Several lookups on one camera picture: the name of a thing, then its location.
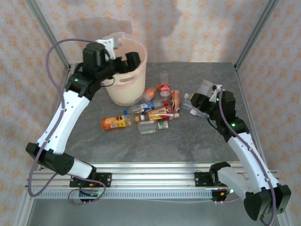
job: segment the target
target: red label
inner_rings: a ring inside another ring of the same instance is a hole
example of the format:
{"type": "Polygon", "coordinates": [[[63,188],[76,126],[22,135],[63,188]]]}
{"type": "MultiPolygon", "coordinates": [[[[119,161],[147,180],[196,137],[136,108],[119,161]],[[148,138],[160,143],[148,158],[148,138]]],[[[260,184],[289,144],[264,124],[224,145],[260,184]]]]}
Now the red label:
{"type": "Polygon", "coordinates": [[[166,85],[166,84],[161,85],[161,87],[160,87],[160,92],[162,92],[162,91],[168,91],[168,92],[170,92],[170,87],[169,87],[169,85],[166,85]]]}

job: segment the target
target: wall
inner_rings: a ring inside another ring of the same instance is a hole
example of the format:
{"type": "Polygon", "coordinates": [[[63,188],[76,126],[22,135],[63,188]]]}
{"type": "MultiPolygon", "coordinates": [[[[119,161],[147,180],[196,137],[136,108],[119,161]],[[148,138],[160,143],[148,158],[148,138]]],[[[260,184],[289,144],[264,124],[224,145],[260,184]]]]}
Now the wall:
{"type": "Polygon", "coordinates": [[[268,165],[301,220],[301,4],[280,0],[239,72],[268,165]]]}
{"type": "MultiPolygon", "coordinates": [[[[125,31],[148,61],[235,62],[268,0],[38,0],[58,40],[125,31]]],[[[83,43],[63,45],[70,63],[83,43]]]]}
{"type": "MultiPolygon", "coordinates": [[[[44,59],[50,45],[24,0],[1,2],[0,225],[12,224],[33,160],[25,152],[49,124],[56,105],[44,59]]],[[[65,71],[53,53],[56,82],[65,71]]]]}

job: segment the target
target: plastic bottle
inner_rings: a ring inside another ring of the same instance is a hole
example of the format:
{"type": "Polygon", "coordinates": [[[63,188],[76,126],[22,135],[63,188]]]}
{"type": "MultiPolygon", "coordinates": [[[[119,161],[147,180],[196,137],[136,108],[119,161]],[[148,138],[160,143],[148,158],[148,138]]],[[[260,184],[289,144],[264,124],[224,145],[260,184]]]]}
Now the plastic bottle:
{"type": "Polygon", "coordinates": [[[140,115],[135,117],[135,121],[164,121],[171,120],[174,118],[174,111],[171,106],[161,107],[156,110],[148,111],[145,115],[140,115]]]}
{"type": "Polygon", "coordinates": [[[156,91],[159,91],[160,90],[160,86],[159,85],[155,85],[155,87],[151,87],[149,88],[148,90],[146,90],[143,95],[142,95],[142,98],[141,98],[141,103],[146,103],[146,102],[149,102],[151,101],[155,95],[156,95],[156,91]]]}
{"type": "Polygon", "coordinates": [[[104,130],[131,126],[134,123],[135,123],[135,119],[134,116],[132,115],[122,115],[118,117],[110,117],[110,118],[102,119],[102,127],[104,130]]]}
{"type": "Polygon", "coordinates": [[[159,129],[167,129],[167,121],[141,121],[138,123],[138,131],[140,134],[155,133],[159,129]]]}
{"type": "Polygon", "coordinates": [[[168,97],[170,95],[170,87],[168,84],[168,74],[162,73],[160,75],[161,86],[160,86],[160,95],[162,97],[168,97]]]}
{"type": "Polygon", "coordinates": [[[125,110],[124,114],[144,114],[148,110],[155,110],[163,106],[168,105],[168,101],[164,100],[154,100],[146,102],[145,104],[133,105],[129,110],[125,110]]]}
{"type": "Polygon", "coordinates": [[[180,117],[180,105],[181,105],[181,96],[178,90],[171,91],[171,105],[174,110],[174,118],[177,119],[180,117]]]}
{"type": "Polygon", "coordinates": [[[181,103],[181,107],[186,109],[187,111],[189,111],[193,115],[197,115],[197,116],[202,117],[202,118],[207,117],[206,113],[203,113],[199,109],[197,109],[196,107],[192,106],[192,104],[190,102],[190,96],[189,96],[188,93],[185,93],[184,100],[181,103]]]}

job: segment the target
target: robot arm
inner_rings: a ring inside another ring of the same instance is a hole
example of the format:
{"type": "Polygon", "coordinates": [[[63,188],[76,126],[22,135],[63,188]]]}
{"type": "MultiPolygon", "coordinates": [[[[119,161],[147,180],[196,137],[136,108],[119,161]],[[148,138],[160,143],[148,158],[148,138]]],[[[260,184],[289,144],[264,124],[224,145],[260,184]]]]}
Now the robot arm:
{"type": "Polygon", "coordinates": [[[97,40],[89,43],[83,50],[82,72],[75,72],[68,78],[62,103],[58,107],[52,121],[36,143],[29,143],[26,151],[35,158],[49,132],[58,121],[61,111],[63,117],[56,127],[39,158],[39,163],[60,175],[73,175],[80,178],[95,179],[96,169],[81,160],[64,153],[68,137],[79,116],[90,103],[94,94],[100,89],[101,82],[113,79],[116,73],[127,73],[135,70],[140,64],[138,53],[126,53],[127,60],[116,57],[114,49],[118,47],[118,40],[97,40]]]}
{"type": "Polygon", "coordinates": [[[208,114],[209,119],[216,122],[217,131],[238,156],[249,180],[237,174],[228,163],[222,162],[211,166],[209,175],[212,182],[231,187],[244,201],[245,209],[253,220],[272,212],[271,188],[275,193],[276,214],[284,212],[291,195],[289,187],[280,185],[259,155],[245,122],[236,116],[233,93],[223,91],[219,95],[220,91],[221,85],[203,81],[200,93],[195,93],[190,101],[194,107],[208,114]]]}

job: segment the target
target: plastic bucket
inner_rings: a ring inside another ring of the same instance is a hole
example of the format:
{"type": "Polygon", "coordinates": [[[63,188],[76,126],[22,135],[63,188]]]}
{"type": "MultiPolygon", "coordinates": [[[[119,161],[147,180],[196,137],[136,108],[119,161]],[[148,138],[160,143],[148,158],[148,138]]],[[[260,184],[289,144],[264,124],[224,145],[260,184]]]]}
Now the plastic bucket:
{"type": "MultiPolygon", "coordinates": [[[[131,106],[138,103],[144,93],[147,52],[142,44],[133,39],[119,38],[118,42],[120,47],[115,50],[116,57],[122,57],[124,60],[126,53],[138,52],[141,63],[133,72],[115,74],[114,84],[106,89],[114,103],[120,106],[131,106]]],[[[112,80],[105,80],[103,84],[111,85],[112,80]]]]}

